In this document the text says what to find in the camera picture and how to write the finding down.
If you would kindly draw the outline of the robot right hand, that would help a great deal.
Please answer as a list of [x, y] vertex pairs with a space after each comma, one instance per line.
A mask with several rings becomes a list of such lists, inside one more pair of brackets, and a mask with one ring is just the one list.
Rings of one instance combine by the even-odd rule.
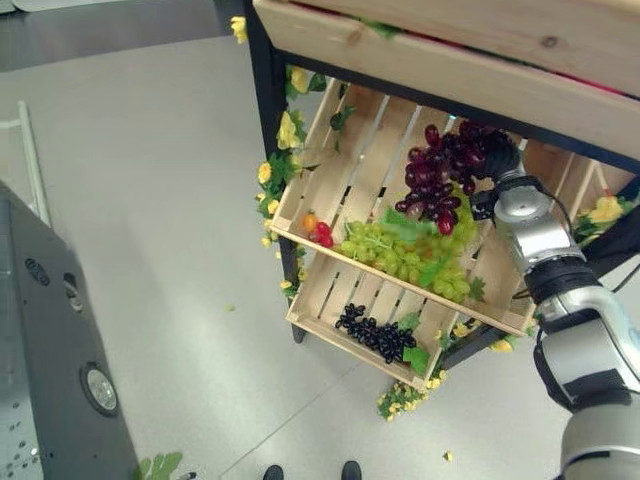
[[523, 176], [522, 154], [514, 141], [502, 130], [483, 129], [476, 137], [480, 162], [472, 168], [477, 179], [491, 179], [495, 184]]

